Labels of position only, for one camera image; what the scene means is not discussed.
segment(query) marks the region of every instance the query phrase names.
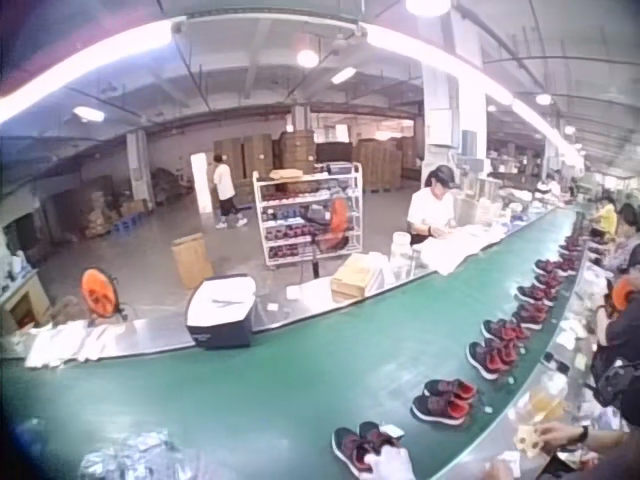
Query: sneaker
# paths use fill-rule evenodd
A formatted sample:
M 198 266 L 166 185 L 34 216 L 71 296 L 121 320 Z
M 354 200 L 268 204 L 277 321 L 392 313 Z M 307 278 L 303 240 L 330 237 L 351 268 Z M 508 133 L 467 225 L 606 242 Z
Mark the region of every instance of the sneaker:
M 525 302 L 542 302 L 551 307 L 557 299 L 554 291 L 548 288 L 540 288 L 535 285 L 516 288 L 516 296 Z
M 533 284 L 539 288 L 548 288 L 549 290 L 556 290 L 562 286 L 564 280 L 558 277 L 555 273 L 551 275 L 546 275 L 544 273 L 539 273 L 533 279 Z
M 452 393 L 458 400 L 468 402 L 476 396 L 476 387 L 460 379 L 429 380 L 424 384 L 424 395 L 440 397 Z
M 487 380 L 495 380 L 504 371 L 504 364 L 500 362 L 498 353 L 490 350 L 478 342 L 471 342 L 467 347 L 467 360 L 476 367 Z
M 529 330 L 540 330 L 546 320 L 545 315 L 540 315 L 532 311 L 519 312 L 517 310 L 513 312 L 511 318 L 518 322 L 520 326 L 528 328 Z
M 484 346 L 489 350 L 495 350 L 498 353 L 500 362 L 506 367 L 511 368 L 518 359 L 515 342 L 513 341 L 508 340 L 506 342 L 501 342 L 495 338 L 485 338 Z
M 515 340 L 519 343 L 522 343 L 523 340 L 529 340 L 529 338 L 531 337 L 529 332 L 527 332 L 524 328 L 522 328 L 522 325 L 514 320 L 502 319 L 498 320 L 496 323 L 502 328 L 513 331 L 516 334 Z
M 559 266 L 560 262 L 536 260 L 536 263 L 533 264 L 533 271 L 536 273 L 546 273 L 547 275 L 551 275 Z
M 388 433 L 380 431 L 380 425 L 375 422 L 362 422 L 358 427 L 360 438 L 367 440 L 373 446 L 376 455 L 380 454 L 382 447 L 400 447 L 400 442 Z
M 471 407 L 450 393 L 440 397 L 420 395 L 413 399 L 411 410 L 425 422 L 460 425 L 467 418 Z
M 497 322 L 491 320 L 485 320 L 480 325 L 480 330 L 486 338 L 495 338 L 496 340 L 515 340 L 516 332 L 510 328 L 505 328 L 504 325 L 499 325 Z
M 567 277 L 569 275 L 575 275 L 578 273 L 577 262 L 574 260 L 565 260 L 558 266 L 558 275 L 561 277 Z
M 542 302 L 521 303 L 516 308 L 516 312 L 522 314 L 534 313 L 546 317 L 547 313 L 549 313 L 549 307 Z
M 364 461 L 369 453 L 375 453 L 371 442 L 345 427 L 338 428 L 331 437 L 333 453 L 347 464 L 349 470 L 358 478 L 363 473 L 373 473 L 371 465 Z

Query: hair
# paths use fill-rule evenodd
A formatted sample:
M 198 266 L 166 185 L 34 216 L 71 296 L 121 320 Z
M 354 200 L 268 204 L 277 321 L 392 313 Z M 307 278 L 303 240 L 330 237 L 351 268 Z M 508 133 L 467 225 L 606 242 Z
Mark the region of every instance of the hair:
M 616 201 L 613 199 L 611 195 L 603 195 L 602 197 L 600 197 L 598 202 L 610 203 L 611 205 L 613 205 L 614 208 L 616 206 Z
M 427 178 L 424 179 L 424 186 L 425 187 L 430 187 L 431 185 L 433 185 L 433 181 L 438 181 L 438 179 L 436 178 L 436 171 L 435 170 L 431 170 L 429 172 L 429 175 L 427 175 Z
M 640 231 L 640 218 L 638 217 L 638 211 L 630 203 L 624 203 L 620 210 L 618 210 L 618 217 L 630 227 L 634 227 L 636 232 Z

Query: metal shelf rack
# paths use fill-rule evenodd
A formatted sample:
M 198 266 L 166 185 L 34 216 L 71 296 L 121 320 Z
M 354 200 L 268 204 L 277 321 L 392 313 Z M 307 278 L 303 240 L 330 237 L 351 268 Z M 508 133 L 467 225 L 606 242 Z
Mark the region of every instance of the metal shelf rack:
M 270 198 L 268 189 L 276 189 L 278 185 L 308 184 L 313 183 L 311 192 L 280 193 L 279 198 Z M 295 236 L 282 237 L 283 232 L 291 229 L 311 226 L 296 215 L 301 207 L 314 204 L 328 204 L 331 200 L 331 191 L 339 188 L 347 197 L 350 209 L 350 228 L 347 232 L 349 243 L 341 250 L 335 252 L 320 252 L 311 244 L 311 234 L 305 232 Z M 260 241 L 264 254 L 265 264 L 269 267 L 311 261 L 314 258 L 329 258 L 340 255 L 348 255 L 362 251 L 362 166 L 353 163 L 353 171 L 348 174 L 329 175 L 328 173 L 316 173 L 295 178 L 280 180 L 260 179 L 258 172 L 253 172 L 253 189 L 256 201 L 256 212 L 260 228 Z M 317 239 L 322 239 L 322 233 L 317 234 Z M 278 256 L 287 247 L 292 248 L 295 254 Z

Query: hand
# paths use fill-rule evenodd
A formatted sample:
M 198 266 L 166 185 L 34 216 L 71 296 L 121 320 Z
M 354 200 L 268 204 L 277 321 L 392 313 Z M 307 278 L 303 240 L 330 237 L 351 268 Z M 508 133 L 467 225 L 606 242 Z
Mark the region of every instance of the hand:
M 513 480 L 513 471 L 502 460 L 494 460 L 482 478 L 484 480 Z
M 415 480 L 409 452 L 405 448 L 385 445 L 380 455 L 370 453 L 364 461 L 371 465 L 372 473 L 363 473 L 360 480 Z
M 446 228 L 431 227 L 431 235 L 433 235 L 435 238 L 442 238 L 448 233 L 449 230 Z
M 582 433 L 582 428 L 572 427 L 560 422 L 545 423 L 536 427 L 536 435 L 546 449 L 556 449 L 575 441 Z

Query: black cap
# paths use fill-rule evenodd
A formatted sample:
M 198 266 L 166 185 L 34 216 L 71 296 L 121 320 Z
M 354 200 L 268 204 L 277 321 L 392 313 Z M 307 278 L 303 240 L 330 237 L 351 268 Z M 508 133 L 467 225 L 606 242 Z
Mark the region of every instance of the black cap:
M 459 188 L 456 183 L 456 175 L 449 165 L 438 165 L 432 173 L 433 178 L 444 188 Z

